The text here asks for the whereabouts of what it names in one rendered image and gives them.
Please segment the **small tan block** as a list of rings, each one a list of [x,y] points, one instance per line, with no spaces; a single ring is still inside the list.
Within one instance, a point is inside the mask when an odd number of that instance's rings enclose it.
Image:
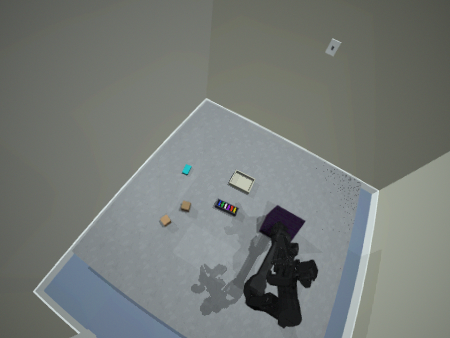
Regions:
[[[181,209],[184,210],[184,211],[189,212],[190,206],[191,206],[191,203],[183,201],[183,202],[182,202],[182,208],[181,208]]]

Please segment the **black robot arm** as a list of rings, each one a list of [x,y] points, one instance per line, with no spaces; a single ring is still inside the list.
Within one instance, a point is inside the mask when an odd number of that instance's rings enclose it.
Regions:
[[[280,221],[279,221],[280,222]],[[278,326],[282,328],[300,325],[302,322],[301,309],[297,296],[297,285],[295,288],[284,290],[278,286],[278,297],[271,292],[265,293],[267,288],[266,275],[268,269],[271,270],[273,265],[271,259],[273,257],[274,249],[281,232],[284,232],[287,241],[291,241],[291,235],[286,231],[288,228],[283,223],[276,223],[271,228],[269,234],[272,246],[269,249],[265,260],[263,261],[259,271],[246,281],[243,293],[246,298],[246,305],[256,311],[264,311],[267,314],[278,320]],[[305,288],[311,287],[311,281],[317,278],[318,267],[314,260],[300,262],[296,260],[296,269],[293,271],[293,281],[297,284],[299,280],[301,285]],[[252,295],[252,296],[251,296]]]

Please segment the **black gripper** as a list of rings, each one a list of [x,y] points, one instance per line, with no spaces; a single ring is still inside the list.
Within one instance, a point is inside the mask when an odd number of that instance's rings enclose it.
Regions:
[[[270,269],[268,269],[266,275],[267,282],[270,285],[278,286],[284,290],[296,287],[297,284],[293,281],[293,271],[296,268],[296,260],[294,259],[298,253],[298,243],[288,242],[284,232],[281,232],[271,259],[271,264],[274,265],[275,275],[272,274],[272,270]]]

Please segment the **beige shallow tray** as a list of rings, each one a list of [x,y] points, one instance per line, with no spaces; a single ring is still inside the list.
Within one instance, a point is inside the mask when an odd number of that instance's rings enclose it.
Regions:
[[[255,178],[236,169],[229,185],[246,194],[249,194],[255,180]]]

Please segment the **small brown block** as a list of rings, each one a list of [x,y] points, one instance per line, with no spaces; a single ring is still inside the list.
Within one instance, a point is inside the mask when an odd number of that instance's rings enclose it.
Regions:
[[[163,216],[160,220],[162,221],[165,227],[168,226],[170,223],[172,223],[167,214]]]

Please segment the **small cyan block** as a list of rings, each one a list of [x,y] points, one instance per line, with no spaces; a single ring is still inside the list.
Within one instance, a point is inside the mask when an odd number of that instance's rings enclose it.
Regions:
[[[182,174],[188,175],[190,169],[191,169],[191,166],[186,164],[184,169],[183,169],[183,171],[182,171]]]

